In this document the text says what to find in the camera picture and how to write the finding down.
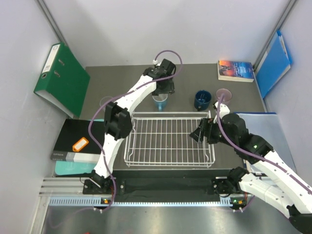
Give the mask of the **pink mug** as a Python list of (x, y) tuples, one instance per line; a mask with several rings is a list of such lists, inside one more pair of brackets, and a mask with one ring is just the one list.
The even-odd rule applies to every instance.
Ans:
[(221, 97), (223, 97), (222, 103), (228, 105), (233, 97), (232, 93), (230, 90), (221, 88), (218, 89), (215, 93), (216, 99), (220, 100)]

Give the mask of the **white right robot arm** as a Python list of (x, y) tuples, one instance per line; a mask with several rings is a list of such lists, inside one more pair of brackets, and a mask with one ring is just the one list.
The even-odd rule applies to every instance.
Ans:
[(252, 194), (280, 211), (302, 234), (312, 232), (312, 187), (294, 172), (263, 137), (249, 132), (244, 119), (230, 113), (222, 118), (203, 118), (190, 133), (196, 142), (223, 143), (270, 178), (270, 185), (241, 167), (227, 176), (231, 192)]

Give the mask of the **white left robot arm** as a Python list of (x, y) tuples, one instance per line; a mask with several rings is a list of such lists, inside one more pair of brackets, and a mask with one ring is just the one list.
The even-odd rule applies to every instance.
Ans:
[(145, 69), (136, 84), (126, 93), (105, 104), (104, 142), (96, 144), (101, 154), (89, 181), (99, 193), (106, 193), (113, 185), (113, 164), (121, 146), (133, 129), (131, 120), (136, 107), (149, 95), (172, 94), (176, 65), (167, 59)]

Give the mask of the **light blue mug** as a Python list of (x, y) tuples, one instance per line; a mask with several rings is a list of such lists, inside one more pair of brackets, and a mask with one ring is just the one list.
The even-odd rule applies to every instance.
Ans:
[(162, 112), (168, 103), (168, 94), (159, 94), (158, 96), (152, 96), (153, 101), (159, 112)]

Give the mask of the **dark blue mug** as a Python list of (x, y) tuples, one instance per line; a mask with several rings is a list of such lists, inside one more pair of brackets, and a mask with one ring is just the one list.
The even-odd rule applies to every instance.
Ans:
[(195, 94), (194, 107), (197, 111), (207, 110), (212, 100), (212, 95), (206, 90), (199, 90)]

